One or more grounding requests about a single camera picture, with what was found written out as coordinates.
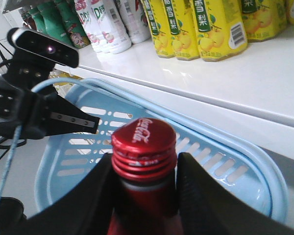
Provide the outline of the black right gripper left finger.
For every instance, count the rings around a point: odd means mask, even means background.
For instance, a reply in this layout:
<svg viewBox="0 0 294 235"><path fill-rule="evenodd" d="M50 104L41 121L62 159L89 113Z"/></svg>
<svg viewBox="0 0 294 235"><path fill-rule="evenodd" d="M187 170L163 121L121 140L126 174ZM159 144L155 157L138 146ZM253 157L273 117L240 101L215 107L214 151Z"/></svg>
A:
<svg viewBox="0 0 294 235"><path fill-rule="evenodd" d="M116 174L112 154L97 165L72 190L25 222L2 235L107 235L113 214Z"/></svg>

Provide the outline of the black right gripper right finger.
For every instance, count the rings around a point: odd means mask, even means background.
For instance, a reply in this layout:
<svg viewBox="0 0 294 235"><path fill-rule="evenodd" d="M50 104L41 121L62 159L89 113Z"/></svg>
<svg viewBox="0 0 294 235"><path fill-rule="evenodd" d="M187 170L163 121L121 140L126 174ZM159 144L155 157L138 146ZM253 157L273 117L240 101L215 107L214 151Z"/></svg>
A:
<svg viewBox="0 0 294 235"><path fill-rule="evenodd" d="M186 152L178 155L177 194L186 235L294 235L227 191Z"/></svg>

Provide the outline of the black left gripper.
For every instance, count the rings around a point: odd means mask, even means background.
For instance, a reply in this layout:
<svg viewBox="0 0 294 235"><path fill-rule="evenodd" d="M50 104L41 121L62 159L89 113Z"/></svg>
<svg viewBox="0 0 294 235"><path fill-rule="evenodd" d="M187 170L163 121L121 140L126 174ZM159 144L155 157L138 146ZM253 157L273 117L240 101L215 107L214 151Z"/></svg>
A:
<svg viewBox="0 0 294 235"><path fill-rule="evenodd" d="M48 79L55 62L30 52L15 50L12 58L0 63L7 72L0 75L0 136L12 138L15 128L25 125L38 95L31 89ZM46 96L46 135L77 132L95 134L100 118L89 115L57 94Z"/></svg>

